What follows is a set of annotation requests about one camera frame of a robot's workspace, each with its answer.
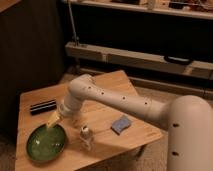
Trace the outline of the yellow wooden gripper finger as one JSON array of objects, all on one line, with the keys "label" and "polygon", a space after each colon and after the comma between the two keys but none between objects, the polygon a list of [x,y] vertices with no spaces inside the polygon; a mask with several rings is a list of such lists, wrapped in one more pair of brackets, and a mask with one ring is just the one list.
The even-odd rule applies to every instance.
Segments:
[{"label": "yellow wooden gripper finger", "polygon": [[51,128],[51,127],[54,127],[58,122],[61,121],[61,116],[60,114],[55,111],[49,118],[49,120],[47,121],[47,128]]}]

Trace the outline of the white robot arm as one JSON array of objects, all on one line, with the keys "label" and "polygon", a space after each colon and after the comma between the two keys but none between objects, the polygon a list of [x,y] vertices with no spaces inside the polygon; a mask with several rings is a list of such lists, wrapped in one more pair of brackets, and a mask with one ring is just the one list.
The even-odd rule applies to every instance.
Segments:
[{"label": "white robot arm", "polygon": [[75,117],[83,102],[96,101],[168,132],[167,171],[213,171],[213,107],[203,98],[184,95],[162,103],[125,95],[95,84],[89,74],[67,87],[67,94],[47,125]]}]

